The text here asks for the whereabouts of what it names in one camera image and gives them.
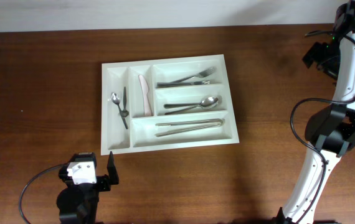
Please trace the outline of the long-handled steel spoon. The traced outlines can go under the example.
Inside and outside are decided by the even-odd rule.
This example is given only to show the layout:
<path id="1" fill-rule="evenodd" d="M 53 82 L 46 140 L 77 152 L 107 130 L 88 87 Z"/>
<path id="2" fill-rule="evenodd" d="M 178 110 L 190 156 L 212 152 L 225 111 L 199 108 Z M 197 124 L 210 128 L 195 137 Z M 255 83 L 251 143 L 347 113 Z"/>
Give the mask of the long-handled steel spoon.
<path id="1" fill-rule="evenodd" d="M 129 111 L 127 110 L 127 90 L 126 87 L 123 89 L 123 109 L 121 112 L 121 117 L 127 117 L 129 115 Z"/>

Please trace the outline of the small steel teaspoon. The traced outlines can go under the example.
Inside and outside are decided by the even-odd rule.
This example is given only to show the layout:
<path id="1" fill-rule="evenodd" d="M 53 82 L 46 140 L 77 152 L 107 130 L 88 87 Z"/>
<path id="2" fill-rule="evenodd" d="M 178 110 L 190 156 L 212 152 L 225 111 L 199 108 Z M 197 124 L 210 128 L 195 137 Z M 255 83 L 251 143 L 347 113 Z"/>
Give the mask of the small steel teaspoon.
<path id="1" fill-rule="evenodd" d="M 120 116 L 121 116 L 122 109 L 121 109 L 121 107 L 120 107 L 120 97 L 119 97 L 116 93 L 112 93 L 112 94 L 111 94 L 111 101 L 112 101 L 115 105 L 117 105 L 119 114 L 120 114 Z M 123 122 L 123 124 L 124 124 L 125 129 L 128 129 L 128 123 L 126 122 L 126 118 L 121 117 L 121 120 L 122 120 L 122 122 Z"/>

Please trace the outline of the white plastic knife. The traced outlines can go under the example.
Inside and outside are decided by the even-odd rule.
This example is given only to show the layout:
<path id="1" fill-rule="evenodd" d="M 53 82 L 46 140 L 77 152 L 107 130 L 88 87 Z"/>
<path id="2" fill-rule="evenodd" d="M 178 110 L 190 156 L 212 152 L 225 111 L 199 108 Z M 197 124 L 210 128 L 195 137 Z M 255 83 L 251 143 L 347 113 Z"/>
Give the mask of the white plastic knife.
<path id="1" fill-rule="evenodd" d="M 149 93 L 148 83 L 147 83 L 146 79 L 144 78 L 144 76 L 138 75 L 138 78 L 140 81 L 141 91 L 142 91 L 142 95 L 143 95 L 144 115 L 145 116 L 152 116 L 153 112 L 152 112 L 151 105 L 150 105 L 149 98 L 148 98 L 148 93 Z"/>

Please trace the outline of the steel fork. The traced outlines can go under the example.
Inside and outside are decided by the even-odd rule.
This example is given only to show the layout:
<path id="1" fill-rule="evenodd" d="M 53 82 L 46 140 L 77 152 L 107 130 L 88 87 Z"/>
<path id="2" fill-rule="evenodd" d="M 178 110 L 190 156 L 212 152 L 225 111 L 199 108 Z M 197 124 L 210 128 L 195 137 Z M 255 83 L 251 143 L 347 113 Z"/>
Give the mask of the steel fork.
<path id="1" fill-rule="evenodd" d="M 208 77 L 209 75 L 212 75 L 216 70 L 217 70 L 216 67 L 209 67 L 209 68 L 207 68 L 199 73 L 196 73 L 194 75 L 190 75 L 188 77 L 184 77 L 184 78 L 175 80 L 175 81 L 173 81 L 173 83 L 183 82 L 183 81 L 186 81 L 191 78 L 205 78 L 205 77 Z"/>
<path id="2" fill-rule="evenodd" d="M 169 88 L 177 86 L 194 86 L 194 85 L 209 85 L 211 82 L 209 80 L 196 81 L 196 82 L 158 82 L 158 88 Z"/>

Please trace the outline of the steel spoon pointing down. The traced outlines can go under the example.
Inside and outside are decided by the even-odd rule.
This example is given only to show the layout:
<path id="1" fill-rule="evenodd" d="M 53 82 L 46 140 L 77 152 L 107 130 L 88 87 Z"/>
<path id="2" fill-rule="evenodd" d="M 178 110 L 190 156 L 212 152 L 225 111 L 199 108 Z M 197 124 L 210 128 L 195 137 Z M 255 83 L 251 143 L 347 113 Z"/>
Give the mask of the steel spoon pointing down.
<path id="1" fill-rule="evenodd" d="M 167 113 L 165 113 L 164 115 L 171 115 L 171 114 L 182 113 L 182 112 L 184 112 L 184 111 L 191 110 L 191 109 L 194 109 L 194 108 L 197 108 L 197 107 L 198 107 L 198 106 L 190 106 L 190 107 L 187 107 L 187 108 L 184 108 L 184 109 L 181 109 L 181 110 L 175 110 L 175 111 L 167 112 Z"/>

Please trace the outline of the steel kitchen tongs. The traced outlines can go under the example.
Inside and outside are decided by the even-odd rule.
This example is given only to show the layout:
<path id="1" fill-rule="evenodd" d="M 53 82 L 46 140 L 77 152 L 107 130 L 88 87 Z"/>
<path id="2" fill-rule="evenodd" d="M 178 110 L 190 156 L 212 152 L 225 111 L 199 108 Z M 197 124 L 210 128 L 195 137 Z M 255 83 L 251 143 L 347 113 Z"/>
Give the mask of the steel kitchen tongs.
<path id="1" fill-rule="evenodd" d="M 196 121 L 181 121 L 181 122 L 173 122 L 173 123 L 157 123 L 157 127 L 178 127 L 184 126 L 184 128 L 180 129 L 171 129 L 169 131 L 165 131 L 162 133 L 155 134 L 156 137 L 164 137 L 170 136 L 173 134 L 186 133 L 190 131 L 197 131 L 207 128 L 215 128 L 222 126 L 225 123 L 224 119 L 203 119 Z"/>

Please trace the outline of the steel spoon pointing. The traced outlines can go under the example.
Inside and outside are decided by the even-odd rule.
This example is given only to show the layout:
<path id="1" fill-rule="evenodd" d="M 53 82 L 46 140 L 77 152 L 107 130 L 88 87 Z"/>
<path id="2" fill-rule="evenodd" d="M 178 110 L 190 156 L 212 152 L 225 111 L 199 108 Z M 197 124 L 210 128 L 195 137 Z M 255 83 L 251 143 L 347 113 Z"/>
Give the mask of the steel spoon pointing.
<path id="1" fill-rule="evenodd" d="M 165 104 L 164 108 L 170 109 L 170 108 L 179 108 L 179 107 L 184 107 L 184 106 L 200 106 L 201 108 L 210 108 L 210 107 L 218 104 L 218 102 L 219 102 L 218 97 L 208 96 L 208 97 L 203 98 L 198 103 Z"/>

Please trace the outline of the left black arm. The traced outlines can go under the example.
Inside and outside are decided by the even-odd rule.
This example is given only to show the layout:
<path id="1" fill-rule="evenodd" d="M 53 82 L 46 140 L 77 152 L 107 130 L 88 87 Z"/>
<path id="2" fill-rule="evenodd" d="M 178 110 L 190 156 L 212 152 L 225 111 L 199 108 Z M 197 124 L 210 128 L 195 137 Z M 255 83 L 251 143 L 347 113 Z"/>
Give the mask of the left black arm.
<path id="1" fill-rule="evenodd" d="M 109 153 L 105 175 L 96 175 L 97 159 L 93 152 L 74 154 L 59 170 L 66 185 L 57 196 L 61 223 L 95 223 L 100 192 L 109 192 L 119 184 L 113 153 Z"/>

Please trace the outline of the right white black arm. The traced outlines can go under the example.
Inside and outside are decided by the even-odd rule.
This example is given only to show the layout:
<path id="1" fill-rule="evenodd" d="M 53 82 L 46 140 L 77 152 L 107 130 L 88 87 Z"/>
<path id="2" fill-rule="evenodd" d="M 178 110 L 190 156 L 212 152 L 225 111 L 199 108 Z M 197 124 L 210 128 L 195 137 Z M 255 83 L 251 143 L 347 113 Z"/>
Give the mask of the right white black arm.
<path id="1" fill-rule="evenodd" d="M 331 30 L 331 42 L 316 42 L 303 57 L 307 67 L 336 80 L 332 100 L 308 98 L 327 106 L 307 122 L 305 136 L 295 135 L 306 146 L 306 157 L 287 203 L 279 208 L 272 223 L 314 223 L 317 203 L 334 167 L 355 147 L 355 1 L 340 5 Z"/>

